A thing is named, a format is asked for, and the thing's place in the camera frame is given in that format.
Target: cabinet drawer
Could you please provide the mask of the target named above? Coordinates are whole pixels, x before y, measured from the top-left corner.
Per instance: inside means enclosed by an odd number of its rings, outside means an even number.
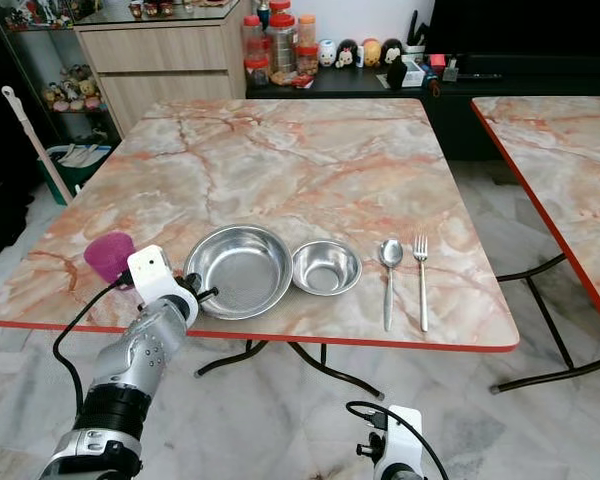
[[[220,27],[105,30],[81,36],[98,73],[226,69]]]
[[[122,135],[155,102],[232,98],[229,76],[225,74],[114,75],[102,76],[100,81]]]

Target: tiled floor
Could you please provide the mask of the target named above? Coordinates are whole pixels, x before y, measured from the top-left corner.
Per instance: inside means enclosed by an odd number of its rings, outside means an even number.
[[[506,167],[461,163],[452,169],[496,273],[559,253],[521,188],[493,182],[506,176]],[[36,197],[30,226],[0,255],[0,284],[60,211],[47,191]],[[600,317],[570,267],[559,265],[538,284],[574,359],[600,357]],[[504,284],[503,291],[522,337],[511,354],[336,346],[329,362],[383,390],[385,404],[421,410],[424,433],[451,478],[599,480],[600,372],[497,396],[488,392],[498,380],[561,368],[524,285]],[[0,479],[31,479],[71,427],[73,390],[50,352],[56,334],[2,332]],[[85,382],[95,354],[113,338],[69,337],[64,349]],[[196,367],[242,347],[195,339],[176,356],[145,424],[145,469],[138,478],[372,478],[371,462],[355,456],[368,428],[344,409],[349,400],[370,397],[309,368],[286,345],[270,344],[248,362],[192,377]],[[432,462],[424,463],[429,477],[438,478]]]

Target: black cable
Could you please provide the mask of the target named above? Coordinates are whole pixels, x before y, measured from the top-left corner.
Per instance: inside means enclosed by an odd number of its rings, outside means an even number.
[[[373,423],[374,426],[376,426],[376,427],[378,427],[378,425],[374,421],[375,419],[373,418],[373,415],[366,414],[366,413],[360,413],[357,410],[354,410],[353,407],[373,408],[374,410],[376,410],[378,412],[382,412],[385,415],[388,415],[391,418],[397,420],[399,423],[404,425],[411,433],[413,433],[413,435],[418,439],[418,441],[422,444],[422,446],[425,448],[425,450],[427,452],[429,452],[429,455],[431,455],[431,458],[433,459],[434,463],[436,464],[436,467],[438,467],[438,471],[440,472],[440,475],[442,475],[443,480],[449,480],[449,476],[447,475],[447,472],[445,471],[444,467],[442,466],[442,462],[440,462],[440,459],[436,455],[436,452],[433,451],[433,448],[431,448],[431,445],[429,445],[429,443],[424,439],[424,437],[422,435],[420,435],[418,433],[418,431],[415,428],[413,428],[409,422],[404,420],[398,414],[392,412],[388,408],[384,408],[381,405],[376,405],[375,403],[371,403],[371,402],[365,402],[363,400],[348,402],[345,405],[345,407],[347,408],[348,412],[353,413],[356,417],[360,417],[368,422]]]
[[[76,367],[73,366],[73,363],[71,363],[69,359],[67,359],[60,353],[60,343],[62,342],[64,337],[66,337],[67,334],[73,329],[73,327],[76,326],[76,324],[80,321],[84,314],[87,313],[98,300],[100,300],[110,290],[113,290],[114,288],[119,287],[123,284],[133,285],[133,279],[131,278],[131,272],[129,272],[129,270],[125,270],[124,272],[122,272],[120,277],[115,282],[98,292],[98,294],[96,294],[96,296],[93,297],[91,301],[87,303],[82,310],[80,310],[80,313],[78,313],[76,318],[74,318],[73,321],[64,328],[62,333],[58,336],[58,338],[56,338],[56,341],[53,342],[53,356],[62,365],[64,365],[67,370],[69,370],[71,380],[73,380],[73,388],[76,391],[76,417],[80,415],[80,412],[82,411],[82,403],[84,401],[84,395],[82,393],[82,382],[80,381],[80,375],[78,374]]]

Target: metal spoon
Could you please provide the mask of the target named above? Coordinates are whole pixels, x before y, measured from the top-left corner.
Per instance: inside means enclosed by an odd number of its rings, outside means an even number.
[[[402,261],[402,245],[395,238],[385,240],[380,246],[380,260],[389,270],[389,282],[384,294],[384,330],[391,330],[393,315],[393,269]]]

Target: small metal bowl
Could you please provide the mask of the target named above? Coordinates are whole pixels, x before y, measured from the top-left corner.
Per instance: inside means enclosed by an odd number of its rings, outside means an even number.
[[[307,293],[338,295],[353,287],[361,274],[360,258],[342,242],[316,240],[293,254],[293,283]]]
[[[202,239],[191,251],[184,273],[199,273],[201,290],[218,295],[201,303],[223,320],[255,317],[273,307],[291,283],[289,249],[273,232],[257,225],[230,225]]]

